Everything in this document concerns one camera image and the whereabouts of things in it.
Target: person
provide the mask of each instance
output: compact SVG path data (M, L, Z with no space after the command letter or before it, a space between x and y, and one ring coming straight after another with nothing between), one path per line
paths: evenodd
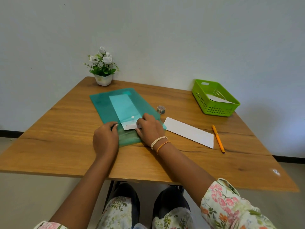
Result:
M201 209L202 217L211 228L275 228L272 222L241 198L237 190L225 179L215 180L208 172L167 142L162 125L145 113L138 119L139 137L146 145L154 145L158 156L170 172L182 183L191 198ZM39 229L85 229L111 165L118 152L117 122L109 122L94 132L93 147L96 158L78 185L72 190L51 219L38 224ZM146 229L139 223L140 202L128 183L120 184L106 205L97 229ZM151 227L153 229L194 228L189 205L181 191L169 186L157 197Z

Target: bracelet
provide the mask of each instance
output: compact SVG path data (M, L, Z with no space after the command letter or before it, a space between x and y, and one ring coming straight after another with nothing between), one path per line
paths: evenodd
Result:
M150 146L150 148L153 150L153 146L157 143L158 140L161 140L162 138L166 138L166 139L167 139L166 136L159 137L157 140L155 140L155 141L152 143L152 145Z
M167 141L167 142L163 143L162 145L160 145L160 147L157 149L157 155L158 155L159 149L161 149L161 147L164 146L168 142L170 142L170 141Z

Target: forearm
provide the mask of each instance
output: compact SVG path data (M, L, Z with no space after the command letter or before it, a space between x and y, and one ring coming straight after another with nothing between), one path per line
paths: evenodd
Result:
M111 156L96 159L50 222L63 224L69 229L87 228L113 159Z
M158 152L165 165L182 183L194 202L200 207L201 199L215 181L208 172L181 153L171 143L162 146Z

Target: floor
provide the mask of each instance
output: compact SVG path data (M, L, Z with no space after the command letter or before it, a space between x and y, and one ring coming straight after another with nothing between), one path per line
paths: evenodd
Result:
M0 138L0 153L15 139ZM240 195L259 207L273 224L281 228L303 228L305 213L305 165L280 163L300 188L299 193L251 191L238 189ZM78 183L78 178L47 177L0 173L1 228L31 229L48 220ZM94 229L101 215L110 181L105 181L95 206L89 229ZM167 185L148 182L131 183L141 202L140 222L149 227L153 204ZM185 191L196 228L209 228L200 210Z

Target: wooden table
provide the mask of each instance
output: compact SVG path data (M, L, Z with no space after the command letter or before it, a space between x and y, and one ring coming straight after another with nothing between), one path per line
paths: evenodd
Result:
M215 178L234 187L298 191L298 187L240 117L202 113L190 91L113 80L108 87L84 78L0 155L0 170L65 177L82 177L92 164L94 130L102 121L89 95L134 88L151 106L166 107L171 117L213 133L215 125L226 154L214 140L214 149L166 131L169 140ZM276 169L280 176L273 172ZM178 183L154 151L142 143L121 147L109 174L111 180Z

